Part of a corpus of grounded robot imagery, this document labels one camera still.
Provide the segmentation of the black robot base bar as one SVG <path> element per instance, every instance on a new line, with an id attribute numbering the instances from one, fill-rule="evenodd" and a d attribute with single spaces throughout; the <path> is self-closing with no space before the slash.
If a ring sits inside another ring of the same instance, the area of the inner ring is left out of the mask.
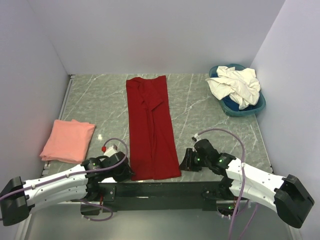
<path id="1" fill-rule="evenodd" d="M 113 212 L 150 210 L 216 211 L 217 203 L 233 203 L 229 181 L 99 183 L 85 197 L 102 201 Z"/>

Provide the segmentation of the red t shirt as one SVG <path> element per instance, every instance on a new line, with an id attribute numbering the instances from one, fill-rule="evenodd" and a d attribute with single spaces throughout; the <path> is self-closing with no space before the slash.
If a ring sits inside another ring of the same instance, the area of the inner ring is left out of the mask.
<path id="1" fill-rule="evenodd" d="M 130 167 L 133 181 L 181 176 L 166 76 L 126 81 Z"/>

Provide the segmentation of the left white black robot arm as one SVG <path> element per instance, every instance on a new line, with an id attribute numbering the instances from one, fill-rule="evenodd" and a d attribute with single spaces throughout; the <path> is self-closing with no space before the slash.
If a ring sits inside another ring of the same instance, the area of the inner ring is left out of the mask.
<path id="1" fill-rule="evenodd" d="M 61 202 L 94 201 L 100 197 L 100 183 L 113 178 L 117 183 L 134 175 L 123 152 L 86 159 L 81 164 L 47 177 L 25 180 L 12 178 L 0 193 L 1 221 L 12 226 L 31 213 Z"/>

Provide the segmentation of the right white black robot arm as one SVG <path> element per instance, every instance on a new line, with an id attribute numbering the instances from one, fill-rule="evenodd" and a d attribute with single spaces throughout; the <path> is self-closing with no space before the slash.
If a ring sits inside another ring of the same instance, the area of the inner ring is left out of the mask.
<path id="1" fill-rule="evenodd" d="M 228 153 L 219 153 L 207 139 L 187 148 L 179 168 L 199 172 L 203 168 L 222 176 L 216 190 L 208 190 L 204 197 L 230 200 L 241 197 L 275 211 L 289 226 L 299 229 L 305 222 L 315 201 L 294 175 L 279 176 L 241 162 Z"/>

